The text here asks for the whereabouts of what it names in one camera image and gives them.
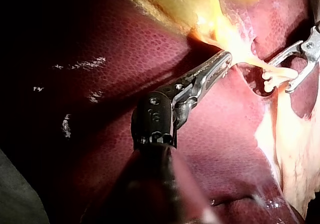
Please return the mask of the left arm instrument jaw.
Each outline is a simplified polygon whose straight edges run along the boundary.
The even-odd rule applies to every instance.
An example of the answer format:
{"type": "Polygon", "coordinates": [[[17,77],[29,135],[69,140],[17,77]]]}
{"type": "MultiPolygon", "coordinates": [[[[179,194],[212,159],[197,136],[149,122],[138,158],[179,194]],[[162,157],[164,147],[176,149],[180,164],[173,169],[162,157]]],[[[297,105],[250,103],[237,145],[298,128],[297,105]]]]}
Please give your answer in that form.
{"type": "Polygon", "coordinates": [[[200,98],[204,98],[204,96],[209,92],[209,90],[227,74],[229,69],[229,63],[230,60],[216,62],[215,64],[212,64],[207,69],[207,71],[204,72],[200,83],[200,98]]]}
{"type": "Polygon", "coordinates": [[[230,68],[231,62],[232,62],[232,55],[227,51],[218,52],[213,57],[208,59],[206,62],[201,64],[195,71],[192,72],[192,75],[190,77],[191,80],[195,79],[196,81],[199,81],[201,83],[201,78],[203,77],[204,72],[207,71],[207,69],[212,64],[215,64],[216,62],[219,62],[219,61],[227,61],[227,60],[229,60],[228,66],[230,68]]]}

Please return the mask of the right arm instrument jaw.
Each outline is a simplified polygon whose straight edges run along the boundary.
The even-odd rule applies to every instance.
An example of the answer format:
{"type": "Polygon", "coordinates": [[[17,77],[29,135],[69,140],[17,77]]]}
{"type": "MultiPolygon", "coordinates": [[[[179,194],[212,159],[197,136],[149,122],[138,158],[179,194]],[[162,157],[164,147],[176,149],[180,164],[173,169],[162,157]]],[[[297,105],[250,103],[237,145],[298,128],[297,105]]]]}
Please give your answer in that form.
{"type": "Polygon", "coordinates": [[[288,82],[285,88],[286,93],[293,93],[296,88],[308,77],[315,67],[314,61],[307,60],[306,67],[298,74],[296,78],[288,82]]]}
{"type": "Polygon", "coordinates": [[[268,64],[277,67],[280,65],[284,60],[291,56],[302,57],[301,51],[301,44],[303,43],[302,40],[297,41],[296,43],[292,44],[291,46],[287,47],[279,54],[277,54],[274,58],[272,58],[268,64]]]}

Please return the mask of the right arm instrument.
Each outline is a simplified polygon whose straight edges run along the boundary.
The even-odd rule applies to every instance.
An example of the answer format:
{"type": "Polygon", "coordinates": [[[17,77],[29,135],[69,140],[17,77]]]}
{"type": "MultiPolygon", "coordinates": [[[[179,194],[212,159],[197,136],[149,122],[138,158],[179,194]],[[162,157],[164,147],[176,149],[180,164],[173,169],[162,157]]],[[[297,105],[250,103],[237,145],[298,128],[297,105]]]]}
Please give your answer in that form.
{"type": "Polygon", "coordinates": [[[301,44],[301,51],[303,52],[307,61],[318,62],[320,58],[320,26],[316,23],[310,29],[308,39],[301,44]]]}

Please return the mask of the left arm instrument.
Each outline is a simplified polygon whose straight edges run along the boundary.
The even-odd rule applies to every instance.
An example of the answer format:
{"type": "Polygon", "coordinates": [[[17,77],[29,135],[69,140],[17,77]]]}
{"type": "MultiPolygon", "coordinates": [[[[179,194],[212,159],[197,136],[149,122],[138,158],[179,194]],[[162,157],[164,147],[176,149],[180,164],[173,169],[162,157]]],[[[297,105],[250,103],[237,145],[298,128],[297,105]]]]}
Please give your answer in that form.
{"type": "Polygon", "coordinates": [[[178,80],[147,93],[138,101],[131,116],[135,150],[151,144],[177,147],[177,130],[197,105],[193,86],[193,81],[178,80]]]}

